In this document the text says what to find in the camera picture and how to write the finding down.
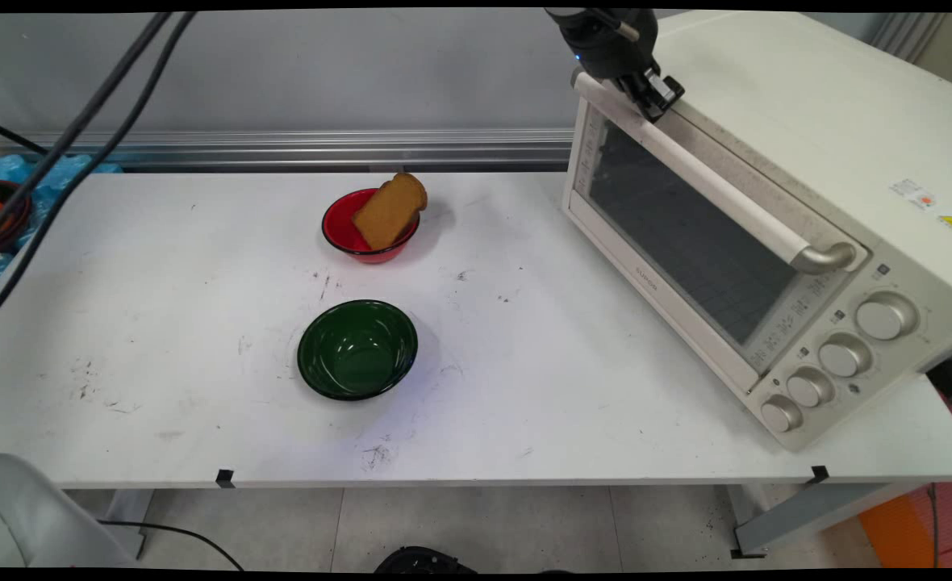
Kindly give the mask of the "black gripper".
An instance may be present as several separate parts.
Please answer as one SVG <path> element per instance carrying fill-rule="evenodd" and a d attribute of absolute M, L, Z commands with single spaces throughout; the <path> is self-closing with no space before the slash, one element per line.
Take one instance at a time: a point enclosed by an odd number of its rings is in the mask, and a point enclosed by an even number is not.
<path fill-rule="evenodd" d="M 685 94 L 660 76 L 653 56 L 659 21 L 650 8 L 546 8 L 591 77 L 616 80 L 642 117 L 656 123 Z"/>

